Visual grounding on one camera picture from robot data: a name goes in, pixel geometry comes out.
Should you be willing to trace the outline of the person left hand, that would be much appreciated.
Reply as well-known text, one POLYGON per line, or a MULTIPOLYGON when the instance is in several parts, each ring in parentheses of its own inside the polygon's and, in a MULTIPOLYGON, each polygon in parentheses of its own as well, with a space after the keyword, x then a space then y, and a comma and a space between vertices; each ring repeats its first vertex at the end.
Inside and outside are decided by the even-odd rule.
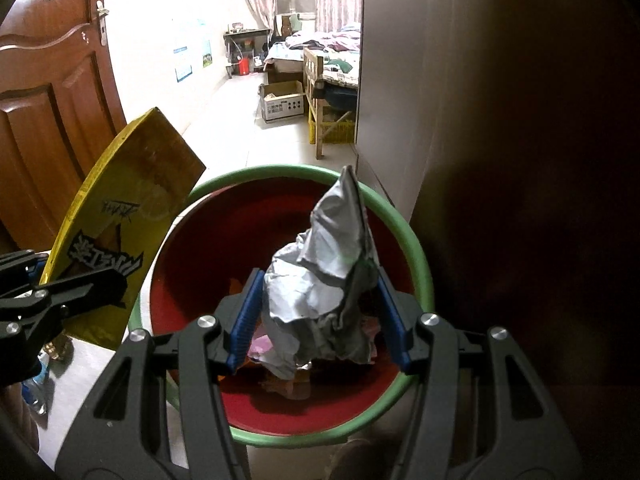
POLYGON ((1 389, 1 407, 9 417, 9 421, 29 446, 39 451, 38 427, 32 419, 29 407, 22 396, 22 385, 14 384, 1 389))

